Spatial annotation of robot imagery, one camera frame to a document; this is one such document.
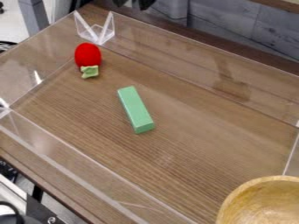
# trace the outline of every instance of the red toy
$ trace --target red toy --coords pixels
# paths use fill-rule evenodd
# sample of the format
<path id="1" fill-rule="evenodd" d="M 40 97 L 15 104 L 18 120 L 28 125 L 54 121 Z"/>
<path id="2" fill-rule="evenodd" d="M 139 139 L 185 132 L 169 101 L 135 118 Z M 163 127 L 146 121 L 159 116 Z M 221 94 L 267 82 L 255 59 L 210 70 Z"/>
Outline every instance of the red toy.
<path id="1" fill-rule="evenodd" d="M 75 62 L 79 67 L 101 66 L 102 53 L 97 45 L 83 43 L 75 51 Z"/>

